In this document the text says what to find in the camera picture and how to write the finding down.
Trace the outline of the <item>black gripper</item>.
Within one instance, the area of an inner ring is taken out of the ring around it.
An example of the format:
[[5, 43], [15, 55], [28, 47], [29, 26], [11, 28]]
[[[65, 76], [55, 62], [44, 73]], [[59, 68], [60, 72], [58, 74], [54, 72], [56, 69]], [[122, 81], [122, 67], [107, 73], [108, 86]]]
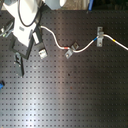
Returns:
[[47, 52], [45, 48], [43, 48], [41, 31], [38, 27], [36, 27], [34, 31], [30, 31], [29, 39], [27, 41], [21, 42], [16, 36], [12, 36], [10, 50], [15, 53], [14, 64], [16, 68], [16, 74], [20, 77], [24, 75], [22, 57], [24, 59], [28, 59], [33, 46], [36, 46], [38, 49], [38, 53], [41, 59], [47, 57]]

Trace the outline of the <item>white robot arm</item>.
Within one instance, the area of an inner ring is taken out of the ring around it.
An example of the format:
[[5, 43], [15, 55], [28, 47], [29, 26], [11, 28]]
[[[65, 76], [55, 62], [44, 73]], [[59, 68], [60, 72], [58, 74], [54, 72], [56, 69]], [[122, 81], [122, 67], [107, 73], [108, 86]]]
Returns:
[[14, 52], [16, 74], [19, 76], [24, 75], [22, 59], [29, 58], [33, 45], [38, 48], [40, 58], [47, 56], [39, 27], [43, 6], [42, 0], [9, 0], [6, 6], [14, 17], [10, 50]]

